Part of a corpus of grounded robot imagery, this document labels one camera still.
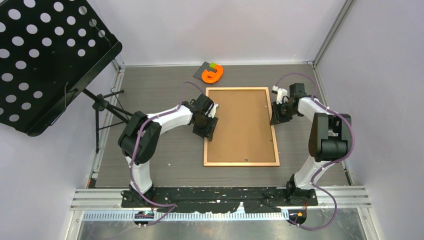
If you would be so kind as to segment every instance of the gray tile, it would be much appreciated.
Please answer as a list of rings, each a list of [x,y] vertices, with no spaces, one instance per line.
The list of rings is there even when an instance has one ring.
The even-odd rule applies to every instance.
[[[193,77],[197,66],[128,67],[125,70],[119,100],[129,112],[157,113],[175,107],[180,101],[181,84],[191,81],[203,90],[206,87],[269,87],[284,74],[300,72],[314,76],[310,65],[237,65],[224,66],[221,80],[212,86]],[[293,83],[305,83],[307,93],[314,85],[305,77],[291,75],[280,83],[289,89]],[[184,101],[197,98],[199,90],[184,86]],[[127,187],[130,181],[128,164],[118,147],[124,125],[110,129],[97,187]],[[150,174],[158,187],[209,186],[283,186],[308,157],[311,123],[305,117],[275,126],[280,167],[204,167],[203,139],[192,133],[192,126],[180,126],[164,133],[153,158]],[[331,167],[318,182],[321,186],[347,185],[341,164]]]

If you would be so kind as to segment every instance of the wooden frame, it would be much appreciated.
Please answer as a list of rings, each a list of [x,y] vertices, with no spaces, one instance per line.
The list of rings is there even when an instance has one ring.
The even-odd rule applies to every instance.
[[[268,87],[207,87],[206,96],[209,96],[210,91],[225,90],[225,91],[237,91],[237,90],[264,90],[266,94],[266,102],[269,114],[269,120],[272,116],[272,107],[270,100],[270,92]],[[203,152],[203,165],[205,167],[215,166],[215,167],[278,167],[280,166],[280,159],[278,155],[277,139],[274,126],[270,126],[272,142],[273,142],[273,151],[275,156],[275,162],[208,162],[208,140],[204,139],[204,152]]]

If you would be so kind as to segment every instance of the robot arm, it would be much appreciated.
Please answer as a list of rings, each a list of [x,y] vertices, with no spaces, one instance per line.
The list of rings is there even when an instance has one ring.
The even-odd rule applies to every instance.
[[[196,100],[182,102],[180,107],[176,106],[153,114],[144,114],[141,111],[133,114],[118,140],[118,145],[121,147],[128,164],[131,162],[131,155],[133,154],[138,130],[141,125],[147,119],[159,116],[146,125],[144,135],[138,144],[134,165],[130,166],[134,181],[142,194],[153,186],[150,178],[149,160],[155,153],[159,136],[178,126],[193,124],[194,134],[212,141],[215,126],[218,122],[218,118],[215,117],[217,107],[218,104],[214,104],[209,97],[201,94]],[[133,182],[130,185],[133,189],[135,188]]]
[[[285,90],[276,89],[272,93],[279,94]],[[293,119],[293,115],[305,116],[312,122],[308,142],[309,156],[302,168],[293,174],[286,184],[286,197],[288,199],[308,199],[312,196],[314,186],[311,179],[318,169],[325,164],[344,157],[351,148],[351,133],[348,126],[337,116],[322,109],[310,95],[305,92],[302,83],[290,85],[290,95],[287,102],[272,103],[271,125],[285,123]],[[351,117],[341,114],[349,123]],[[314,178],[317,181],[328,169],[322,171]]]

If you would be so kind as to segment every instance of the orange connector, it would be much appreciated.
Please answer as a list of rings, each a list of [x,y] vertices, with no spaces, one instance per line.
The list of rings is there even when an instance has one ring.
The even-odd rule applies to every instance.
[[[213,84],[218,82],[223,76],[224,68],[221,65],[215,64],[213,62],[209,65],[209,67],[215,69],[216,72],[208,71],[207,69],[205,69],[201,74],[201,79],[207,84]]]

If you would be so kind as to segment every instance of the white wall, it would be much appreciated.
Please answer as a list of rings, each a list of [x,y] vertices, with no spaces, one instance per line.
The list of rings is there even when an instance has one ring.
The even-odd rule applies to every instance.
[[[352,116],[348,160],[384,239],[422,239],[424,2],[358,0],[318,69],[330,106]]]
[[[110,64],[88,89],[110,93],[115,76]],[[37,137],[0,124],[0,239],[58,240],[63,236],[75,189],[87,185],[93,164],[92,104],[80,94]]]
[[[96,0],[126,65],[313,60],[343,0]]]

